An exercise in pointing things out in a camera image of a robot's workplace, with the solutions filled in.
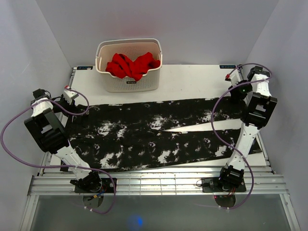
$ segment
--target red towel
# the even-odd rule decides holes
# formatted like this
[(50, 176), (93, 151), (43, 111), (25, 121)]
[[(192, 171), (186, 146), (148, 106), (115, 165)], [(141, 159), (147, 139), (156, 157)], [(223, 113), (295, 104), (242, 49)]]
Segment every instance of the red towel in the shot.
[(148, 73), (149, 69), (159, 66), (160, 61), (155, 60), (149, 52), (138, 57), (134, 62), (124, 54), (114, 54), (112, 61), (107, 64), (106, 71), (119, 78), (128, 76), (139, 81), (143, 74)]

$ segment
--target black and white cloth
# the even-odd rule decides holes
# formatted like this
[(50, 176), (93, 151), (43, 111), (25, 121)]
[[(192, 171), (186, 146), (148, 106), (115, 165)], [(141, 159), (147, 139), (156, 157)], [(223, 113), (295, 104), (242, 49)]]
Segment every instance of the black and white cloth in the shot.
[[(66, 124), (70, 142), (91, 167), (109, 171), (137, 170), (230, 157), (232, 150), (213, 131), (169, 132), (166, 129), (210, 122), (214, 99), (102, 104)], [(244, 101), (223, 98), (215, 121), (240, 118)], [(240, 129), (219, 130), (235, 145)], [(254, 142), (250, 153), (261, 149)]]

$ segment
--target beige plastic basket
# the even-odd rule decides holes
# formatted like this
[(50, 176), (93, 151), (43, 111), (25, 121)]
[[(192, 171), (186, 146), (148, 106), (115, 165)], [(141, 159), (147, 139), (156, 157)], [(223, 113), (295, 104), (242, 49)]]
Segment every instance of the beige plastic basket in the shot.
[[(120, 79), (106, 72), (107, 63), (112, 61), (115, 53), (124, 54), (132, 61), (139, 56), (152, 53), (153, 58), (160, 60), (160, 66), (150, 69), (138, 82), (130, 77)], [(159, 73), (163, 63), (163, 54), (160, 43), (154, 38), (122, 39), (102, 42), (96, 51), (96, 70), (102, 74), (104, 87), (109, 92), (137, 92), (154, 90), (159, 86)]]

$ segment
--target white wall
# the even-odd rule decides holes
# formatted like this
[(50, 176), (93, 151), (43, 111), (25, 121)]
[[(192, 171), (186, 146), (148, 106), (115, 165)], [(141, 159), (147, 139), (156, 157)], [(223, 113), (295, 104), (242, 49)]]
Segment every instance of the white wall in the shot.
[[(0, 129), (30, 105), (32, 91), (55, 96), (68, 83), (71, 68), (35, 0), (0, 1)], [(43, 153), (26, 130), (26, 113), (9, 126), (7, 146), (20, 158), (40, 164)], [(0, 230), (19, 229), (32, 174), (0, 148)]]
[(271, 68), (278, 104), (262, 137), (269, 160), (283, 173), (302, 230), (308, 230), (308, 2), (280, 0), (247, 62)]
[(99, 43), (157, 38), (166, 64), (240, 63), (278, 0), (37, 0), (69, 64)]

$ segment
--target black label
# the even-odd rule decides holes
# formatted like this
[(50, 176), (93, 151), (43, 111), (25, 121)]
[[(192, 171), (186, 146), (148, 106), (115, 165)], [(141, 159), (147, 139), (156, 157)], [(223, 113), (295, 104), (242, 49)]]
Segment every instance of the black label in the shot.
[(78, 66), (77, 70), (92, 70), (93, 66)]
[(221, 69), (235, 69), (236, 65), (219, 65)]

